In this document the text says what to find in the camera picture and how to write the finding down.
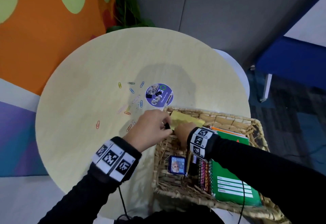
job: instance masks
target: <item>purple sticker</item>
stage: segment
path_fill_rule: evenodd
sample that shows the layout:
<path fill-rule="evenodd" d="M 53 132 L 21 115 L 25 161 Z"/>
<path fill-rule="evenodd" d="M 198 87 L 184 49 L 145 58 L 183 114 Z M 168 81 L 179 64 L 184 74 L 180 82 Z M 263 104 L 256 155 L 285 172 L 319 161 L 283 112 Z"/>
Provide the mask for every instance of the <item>purple sticker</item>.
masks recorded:
<path fill-rule="evenodd" d="M 169 104 L 171 104 L 173 101 L 172 89 L 169 86 L 162 83 L 156 83 L 150 86 L 149 88 L 147 88 L 145 96 L 149 104 L 157 108 L 166 107 Z"/>

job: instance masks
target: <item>green notebook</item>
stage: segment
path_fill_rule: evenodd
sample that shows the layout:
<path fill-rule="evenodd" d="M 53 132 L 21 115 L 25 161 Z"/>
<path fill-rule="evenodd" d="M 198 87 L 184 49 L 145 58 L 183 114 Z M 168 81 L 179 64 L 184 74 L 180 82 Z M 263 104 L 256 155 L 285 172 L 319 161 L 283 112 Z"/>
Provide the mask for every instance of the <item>green notebook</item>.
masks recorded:
<path fill-rule="evenodd" d="M 213 127 L 211 128 L 214 129 L 222 138 L 249 145 L 249 141 L 244 135 Z M 241 205 L 243 204 L 242 181 L 239 180 L 237 176 L 229 170 L 222 168 L 217 162 L 211 160 L 210 177 L 212 196 L 219 201 L 230 201 Z M 245 192 L 245 205 L 261 206 L 262 204 L 258 191 L 247 185 L 245 182 L 243 185 Z"/>

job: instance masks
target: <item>light yellow tabletop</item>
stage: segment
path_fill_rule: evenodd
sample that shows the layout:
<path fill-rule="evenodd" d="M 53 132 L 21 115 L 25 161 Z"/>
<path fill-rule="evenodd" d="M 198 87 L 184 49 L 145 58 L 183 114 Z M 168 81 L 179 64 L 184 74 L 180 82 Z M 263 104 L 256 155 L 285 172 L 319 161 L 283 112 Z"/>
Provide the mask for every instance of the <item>light yellow tabletop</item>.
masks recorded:
<path fill-rule="evenodd" d="M 36 141 L 45 168 L 60 189 L 67 193 L 77 184 L 106 140 L 124 136 L 145 110 L 155 109 L 145 92 L 156 83 L 172 89 L 171 106 L 250 117 L 237 74 L 201 41 L 161 28 L 102 35 L 58 66 L 39 101 Z M 137 107 L 141 100 L 143 106 Z M 128 106 L 131 115 L 124 113 Z M 121 185 L 127 210 L 146 206 L 152 196 L 154 150 L 143 152 L 133 176 Z M 100 214 L 117 218 L 123 213 L 117 190 Z"/>

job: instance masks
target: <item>wicker basket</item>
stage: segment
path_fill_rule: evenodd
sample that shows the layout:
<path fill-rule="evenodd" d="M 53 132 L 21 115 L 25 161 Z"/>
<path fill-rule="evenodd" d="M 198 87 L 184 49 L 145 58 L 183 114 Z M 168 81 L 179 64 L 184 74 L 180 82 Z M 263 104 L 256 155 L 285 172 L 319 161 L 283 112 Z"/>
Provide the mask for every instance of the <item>wicker basket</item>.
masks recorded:
<path fill-rule="evenodd" d="M 245 134 L 249 138 L 249 143 L 251 146 L 269 152 L 261 123 L 257 119 L 184 108 L 166 107 L 164 109 L 164 111 L 167 111 L 168 113 L 171 113 L 173 110 L 177 110 L 184 114 L 191 115 L 194 118 L 204 120 L 204 126 L 211 125 L 224 130 Z M 152 182 L 154 192 L 165 196 L 186 200 L 198 205 L 205 205 L 210 208 L 220 208 L 235 213 L 240 213 L 242 205 L 232 202 L 218 201 L 194 185 L 191 178 L 185 178 L 183 175 L 173 175 L 168 172 L 168 157 L 170 155 L 186 157 L 187 154 L 187 151 L 182 151 L 180 149 L 179 141 L 173 134 L 157 144 Z M 263 206 L 244 206 L 244 216 L 274 220 L 278 223 L 288 222 L 277 205 L 272 203 L 269 198 L 266 198 L 261 194 L 259 195 Z"/>

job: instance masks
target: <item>yellow sticky note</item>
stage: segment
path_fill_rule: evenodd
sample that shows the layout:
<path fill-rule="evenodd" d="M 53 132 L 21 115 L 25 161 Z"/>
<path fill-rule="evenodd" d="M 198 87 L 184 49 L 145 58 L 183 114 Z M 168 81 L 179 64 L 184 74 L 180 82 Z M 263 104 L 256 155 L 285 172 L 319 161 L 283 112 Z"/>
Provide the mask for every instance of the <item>yellow sticky note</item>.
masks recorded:
<path fill-rule="evenodd" d="M 172 130 L 174 130 L 175 127 L 177 127 L 180 123 L 195 123 L 198 127 L 202 127 L 205 123 L 205 121 L 193 118 L 190 115 L 183 114 L 179 111 L 173 111 L 171 114 L 172 119 L 172 125 L 170 126 Z"/>

